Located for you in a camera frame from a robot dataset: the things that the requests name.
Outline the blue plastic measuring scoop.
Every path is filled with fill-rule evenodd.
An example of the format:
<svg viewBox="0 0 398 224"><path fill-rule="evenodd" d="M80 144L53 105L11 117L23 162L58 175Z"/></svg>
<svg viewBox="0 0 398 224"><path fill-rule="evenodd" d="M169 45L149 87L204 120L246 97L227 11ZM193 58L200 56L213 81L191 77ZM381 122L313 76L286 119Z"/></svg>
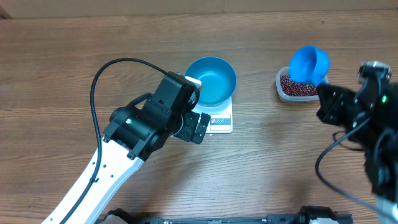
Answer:
<svg viewBox="0 0 398 224"><path fill-rule="evenodd" d="M330 58L326 52L312 45L298 49L289 64L289 77L293 82L313 85L328 82L325 77L330 68Z"/></svg>

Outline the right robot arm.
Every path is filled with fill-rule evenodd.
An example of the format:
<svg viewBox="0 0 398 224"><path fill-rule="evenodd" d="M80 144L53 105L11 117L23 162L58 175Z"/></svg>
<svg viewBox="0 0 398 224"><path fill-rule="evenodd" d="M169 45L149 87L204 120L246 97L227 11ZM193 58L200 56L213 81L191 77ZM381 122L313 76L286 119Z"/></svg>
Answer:
<svg viewBox="0 0 398 224"><path fill-rule="evenodd" d="M336 193L375 211L380 223L397 223L397 84L366 78L357 92L327 84L320 84L317 89L318 118L344 128L345 135L319 155L316 175ZM359 144L364 152L364 171L376 194L375 205L332 185L320 173L322 159L347 139Z"/></svg>

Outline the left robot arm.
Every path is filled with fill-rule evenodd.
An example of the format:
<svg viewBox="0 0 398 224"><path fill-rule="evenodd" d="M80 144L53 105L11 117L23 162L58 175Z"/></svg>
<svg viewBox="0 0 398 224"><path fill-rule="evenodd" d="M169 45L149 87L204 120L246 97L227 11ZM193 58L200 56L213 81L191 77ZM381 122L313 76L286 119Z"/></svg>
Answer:
<svg viewBox="0 0 398 224"><path fill-rule="evenodd" d="M44 223L94 223L168 137L201 144L210 120L193 111L201 89L201 81L169 72L155 93L116 109L90 163Z"/></svg>

